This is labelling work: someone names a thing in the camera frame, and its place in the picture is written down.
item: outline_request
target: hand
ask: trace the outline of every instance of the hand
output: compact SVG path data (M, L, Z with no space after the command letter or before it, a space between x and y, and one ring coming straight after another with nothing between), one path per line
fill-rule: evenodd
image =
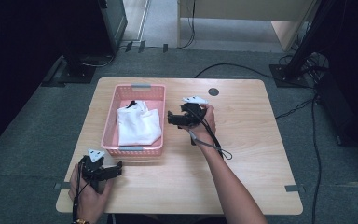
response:
M201 105L201 107L206 109L204 120L206 120L206 123L209 124L209 127L211 128L213 134L215 134L216 124L214 122L214 112L213 112L214 107L212 105ZM191 132L193 132L193 134L195 134L197 138L199 138L199 140L213 144L212 137L209 135L208 131L205 129L205 127L202 124L191 128L186 126L181 126L181 128L185 129L186 131L191 130Z
M68 194L69 197L74 200L76 196L77 187L77 174L78 164L75 165L75 169L71 175L71 189ZM83 177L80 177L79 190L82 190L87 185ZM110 191L112 190L113 179L106 181L102 194L99 194L94 188L88 184L83 191L81 191L78 198L77 218L81 218L89 223L97 223L98 219L103 214L107 200L109 198Z

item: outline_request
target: towel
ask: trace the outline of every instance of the towel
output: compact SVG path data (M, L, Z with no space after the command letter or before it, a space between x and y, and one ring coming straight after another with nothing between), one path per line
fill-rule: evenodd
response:
M118 145L152 145L161 137L157 109L148 110L145 101L131 102L117 110Z

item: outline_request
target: tabletop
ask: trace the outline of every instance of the tabletop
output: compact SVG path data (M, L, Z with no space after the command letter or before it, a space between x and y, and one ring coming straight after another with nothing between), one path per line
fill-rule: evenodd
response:
M64 181L89 148L101 149L103 128L118 84L166 86L165 110L181 114L183 97L199 96L214 106L216 137L232 154L228 166L266 215L298 215L303 207L269 97L261 80L103 77L99 80ZM209 94L210 88L218 95ZM206 160L184 130L164 123L162 155L153 161L123 161L106 213L223 214ZM117 159L105 154L104 167ZM61 189L56 208L71 213L69 189Z

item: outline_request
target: table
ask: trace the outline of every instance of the table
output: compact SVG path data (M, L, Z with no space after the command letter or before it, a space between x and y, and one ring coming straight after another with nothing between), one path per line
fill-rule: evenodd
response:
M304 21L312 18L320 0L197 0L195 18L271 21L284 51L292 46ZM178 0L177 46L181 18L192 18L193 1Z
M166 111L181 114L182 97L198 95L215 107L216 137L232 153L228 166L252 193L264 214L298 215L302 203L282 139L261 80L194 78L124 78L99 80L64 181L88 148L101 149L103 128L117 84L166 85ZM217 96L208 93L219 90ZM116 159L105 155L104 167ZM69 189L61 189L56 208L71 213ZM106 213L223 214L206 160L190 145L186 131L164 124L162 156L156 161L124 161L123 175L115 179Z

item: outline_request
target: plastic basket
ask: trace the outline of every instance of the plastic basket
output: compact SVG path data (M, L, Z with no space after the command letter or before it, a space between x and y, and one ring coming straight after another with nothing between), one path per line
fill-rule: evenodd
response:
M149 110L157 109L161 137L149 146L119 146L117 110L128 105L132 100L143 100ZM112 103L103 130L101 147L115 158L158 157L162 153L165 115L165 86L160 84L122 84L115 87Z

